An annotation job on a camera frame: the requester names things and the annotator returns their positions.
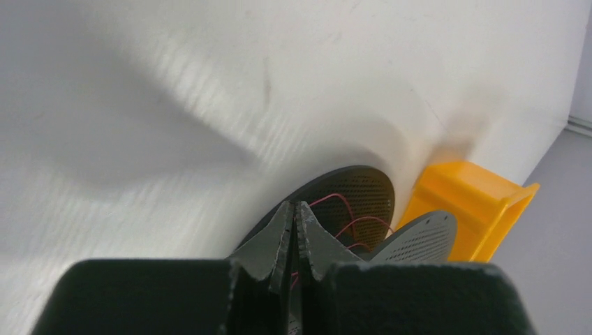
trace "yellow plastic container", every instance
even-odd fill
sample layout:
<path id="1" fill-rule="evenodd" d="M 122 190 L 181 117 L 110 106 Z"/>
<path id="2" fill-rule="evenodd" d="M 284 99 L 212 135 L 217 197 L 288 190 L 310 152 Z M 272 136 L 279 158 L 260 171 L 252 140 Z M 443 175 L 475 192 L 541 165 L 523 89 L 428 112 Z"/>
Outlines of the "yellow plastic container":
<path id="1" fill-rule="evenodd" d="M 470 162 L 430 165 L 415 184 L 397 229 L 429 211 L 448 211 L 458 222 L 448 260 L 487 262 L 539 187 L 523 188 Z"/>

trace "circular mesh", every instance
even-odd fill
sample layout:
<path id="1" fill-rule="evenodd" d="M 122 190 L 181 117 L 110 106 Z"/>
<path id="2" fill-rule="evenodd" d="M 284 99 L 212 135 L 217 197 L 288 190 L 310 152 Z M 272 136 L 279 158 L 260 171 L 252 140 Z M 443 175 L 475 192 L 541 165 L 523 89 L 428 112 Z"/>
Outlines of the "circular mesh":
<path id="1" fill-rule="evenodd" d="M 345 167 L 324 174 L 294 192 L 286 200 L 306 201 L 311 204 L 333 193 L 338 193 L 347 199 L 354 218 L 374 216 L 388 224 L 391 223 L 394 209 L 392 183 L 384 173 L 372 167 Z M 338 197 L 329 198 L 311 206 L 311 209 L 318 222 L 333 235 L 352 221 L 346 204 Z M 242 243 L 263 229 L 271 220 L 275 210 L 266 215 Z M 344 233 L 339 237 L 339 240 L 347 246 L 363 243 L 374 248 L 384 240 L 387 231 L 388 228 L 377 220 L 361 220 L 355 224 L 354 230 L 349 229 L 347 234 Z"/>
<path id="2" fill-rule="evenodd" d="M 380 245 L 372 260 L 445 262 L 454 245 L 457 223 L 444 211 L 425 214 L 397 230 Z"/>

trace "gray wall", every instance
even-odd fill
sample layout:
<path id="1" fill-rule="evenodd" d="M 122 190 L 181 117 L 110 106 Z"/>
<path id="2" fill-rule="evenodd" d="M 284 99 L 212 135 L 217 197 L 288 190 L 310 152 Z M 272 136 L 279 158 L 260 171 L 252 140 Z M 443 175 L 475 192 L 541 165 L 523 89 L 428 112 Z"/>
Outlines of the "gray wall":
<path id="1" fill-rule="evenodd" d="M 527 184 L 538 194 L 492 262 L 539 334 L 592 334 L 592 139 L 563 131 Z"/>
<path id="2" fill-rule="evenodd" d="M 592 122 L 592 10 L 586 27 L 586 39 L 579 63 L 572 109 L 570 114 Z"/>

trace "yellow bin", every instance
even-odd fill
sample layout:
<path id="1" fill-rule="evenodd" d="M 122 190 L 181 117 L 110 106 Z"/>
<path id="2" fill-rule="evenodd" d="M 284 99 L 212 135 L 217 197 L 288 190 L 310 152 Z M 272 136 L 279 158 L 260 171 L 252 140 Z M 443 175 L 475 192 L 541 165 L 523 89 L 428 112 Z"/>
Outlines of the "yellow bin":
<path id="1" fill-rule="evenodd" d="M 430 165 L 415 184 L 397 229 L 429 211 L 448 211 L 458 222 L 448 260 L 487 262 L 539 187 L 524 188 L 470 162 Z"/>

